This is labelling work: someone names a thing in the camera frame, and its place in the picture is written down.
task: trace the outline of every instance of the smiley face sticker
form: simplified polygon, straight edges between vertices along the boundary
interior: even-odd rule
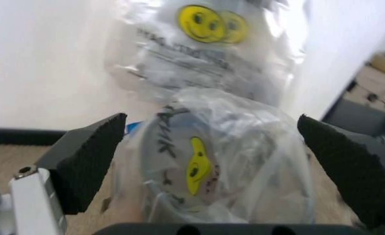
[[[204,6],[188,5],[182,8],[178,23],[190,38],[202,43],[218,42],[226,35],[226,26],[221,16]]]
[[[219,14],[226,24],[224,43],[239,43],[245,39],[249,32],[249,26],[242,16],[231,11],[223,11]]]
[[[202,43],[238,43],[248,34],[248,24],[236,13],[188,5],[179,11],[178,24],[190,38]]]

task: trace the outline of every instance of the plastic bag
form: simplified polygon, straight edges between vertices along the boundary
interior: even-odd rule
[[[304,58],[305,0],[118,0],[105,55],[122,87],[127,71],[167,98],[217,88],[278,105]]]
[[[147,222],[314,219],[295,123],[276,108],[220,90],[176,94],[124,138],[114,161],[116,205],[136,205]]]

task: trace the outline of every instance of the round lid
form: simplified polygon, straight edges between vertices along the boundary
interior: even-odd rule
[[[165,192],[178,209],[199,211],[216,200],[219,177],[209,126],[187,109],[165,108],[142,139],[141,167],[154,194]]]

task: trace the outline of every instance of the black rubber surface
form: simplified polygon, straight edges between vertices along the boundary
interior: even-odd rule
[[[269,224],[116,224],[94,235],[365,235],[355,228],[333,225]]]
[[[68,131],[35,165],[48,169],[63,213],[84,212],[99,190],[117,144],[125,114]]]
[[[377,155],[310,117],[301,116],[298,129],[360,221],[370,229],[385,224],[385,168]]]

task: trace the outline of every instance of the floor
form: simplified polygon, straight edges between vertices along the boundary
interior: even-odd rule
[[[0,191],[8,192],[8,182],[19,168],[33,164],[49,147],[0,145]],[[316,223],[352,225],[356,215],[340,202],[337,189],[315,157],[311,157],[312,178],[316,195]],[[110,196],[110,172],[100,191],[85,213],[67,216],[68,235],[87,235],[117,222],[136,222],[135,211],[121,212],[109,209],[101,213],[102,202]]]

